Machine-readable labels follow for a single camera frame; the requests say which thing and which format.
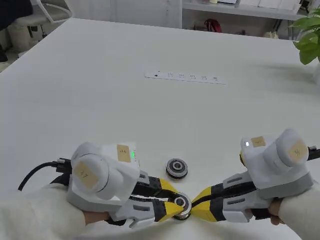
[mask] power strip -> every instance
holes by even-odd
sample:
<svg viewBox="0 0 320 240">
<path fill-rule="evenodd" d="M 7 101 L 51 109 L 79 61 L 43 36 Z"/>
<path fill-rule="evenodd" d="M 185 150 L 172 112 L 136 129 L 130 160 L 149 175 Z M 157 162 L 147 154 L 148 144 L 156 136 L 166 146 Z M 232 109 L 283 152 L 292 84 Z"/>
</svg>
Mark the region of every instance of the power strip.
<svg viewBox="0 0 320 240">
<path fill-rule="evenodd" d="M 195 83 L 207 83 L 207 84 L 226 84 L 219 80 L 216 76 L 200 75 L 200 74 L 187 74 L 183 72 L 170 72 L 170 71 L 148 71 L 144 75 L 149 79 L 166 79 Z"/>
</svg>

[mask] red object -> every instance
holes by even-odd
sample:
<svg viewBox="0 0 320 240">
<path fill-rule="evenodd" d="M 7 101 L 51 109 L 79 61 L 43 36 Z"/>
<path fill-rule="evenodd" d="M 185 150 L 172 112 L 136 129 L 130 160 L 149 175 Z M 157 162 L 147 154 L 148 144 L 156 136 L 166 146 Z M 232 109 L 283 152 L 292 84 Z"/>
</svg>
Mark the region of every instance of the red object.
<svg viewBox="0 0 320 240">
<path fill-rule="evenodd" d="M 215 19 L 208 18 L 205 20 L 204 25 L 208 32 L 222 33 L 220 23 Z"/>
</svg>

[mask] potted plant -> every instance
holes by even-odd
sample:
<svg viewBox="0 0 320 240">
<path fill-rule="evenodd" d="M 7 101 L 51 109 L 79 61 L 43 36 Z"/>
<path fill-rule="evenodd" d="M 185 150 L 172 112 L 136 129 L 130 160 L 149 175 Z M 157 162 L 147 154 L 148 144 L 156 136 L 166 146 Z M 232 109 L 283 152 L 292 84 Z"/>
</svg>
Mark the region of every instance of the potted plant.
<svg viewBox="0 0 320 240">
<path fill-rule="evenodd" d="M 308 17 L 298 19 L 291 27 L 306 33 L 300 41 L 293 42 L 300 51 L 301 63 L 307 65 L 316 58 L 320 61 L 320 8 L 315 8 Z M 313 80 L 320 84 L 320 64 L 316 68 Z"/>
</svg>

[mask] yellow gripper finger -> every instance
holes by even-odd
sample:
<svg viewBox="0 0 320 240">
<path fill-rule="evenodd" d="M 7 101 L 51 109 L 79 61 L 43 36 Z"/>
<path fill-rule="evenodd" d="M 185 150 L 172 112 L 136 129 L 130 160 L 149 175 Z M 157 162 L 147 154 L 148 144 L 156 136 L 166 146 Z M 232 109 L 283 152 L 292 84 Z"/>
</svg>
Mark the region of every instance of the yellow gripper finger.
<svg viewBox="0 0 320 240">
<path fill-rule="evenodd" d="M 165 220 L 172 218 L 184 210 L 182 206 L 172 202 L 160 201 L 157 199 L 154 199 L 152 202 L 155 222 L 164 222 Z"/>
</svg>

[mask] green leaf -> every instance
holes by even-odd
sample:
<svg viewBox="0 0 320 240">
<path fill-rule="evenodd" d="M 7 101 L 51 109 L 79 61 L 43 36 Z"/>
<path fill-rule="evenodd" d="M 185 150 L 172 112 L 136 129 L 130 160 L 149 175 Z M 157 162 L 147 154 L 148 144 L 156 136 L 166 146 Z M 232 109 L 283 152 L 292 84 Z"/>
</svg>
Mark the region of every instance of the green leaf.
<svg viewBox="0 0 320 240">
<path fill-rule="evenodd" d="M 318 43 L 318 35 L 315 34 L 314 32 L 309 32 L 307 33 L 306 35 L 304 35 L 301 39 L 300 39 L 300 43 L 303 43 L 303 42 L 308 42 L 308 41 L 311 41 L 315 44 Z"/>
<path fill-rule="evenodd" d="M 306 28 L 315 29 L 320 26 L 320 17 L 312 16 L 312 17 L 303 17 L 295 21 L 290 27 L 300 28 L 306 30 Z"/>
<path fill-rule="evenodd" d="M 314 43 L 310 40 L 307 41 L 300 41 L 300 42 L 293 42 L 293 45 L 301 51 L 316 51 L 318 48 L 318 44 Z"/>
<path fill-rule="evenodd" d="M 309 52 L 309 51 L 317 52 L 318 48 L 319 48 L 318 44 L 311 42 L 311 41 L 308 41 L 308 42 L 300 45 L 300 50 L 306 51 L 306 52 Z"/>
<path fill-rule="evenodd" d="M 311 14 L 313 14 L 313 15 L 320 15 L 320 8 L 314 8 L 314 9 L 311 11 Z"/>
<path fill-rule="evenodd" d="M 304 29 L 302 30 L 302 32 L 308 32 L 308 31 L 310 31 L 310 30 L 315 30 L 315 31 L 317 31 L 319 28 L 320 28 L 320 24 L 319 24 L 319 25 L 313 25 L 313 26 L 307 26 L 306 28 L 304 28 Z"/>
<path fill-rule="evenodd" d="M 307 17 L 300 18 L 297 21 L 295 21 L 292 25 L 290 25 L 289 28 L 295 28 L 295 27 L 302 26 L 302 25 L 306 24 L 307 20 L 308 20 Z"/>
<path fill-rule="evenodd" d="M 317 56 L 317 51 L 303 51 L 301 50 L 299 53 L 300 61 L 302 64 L 307 65 L 311 63 Z"/>
</svg>

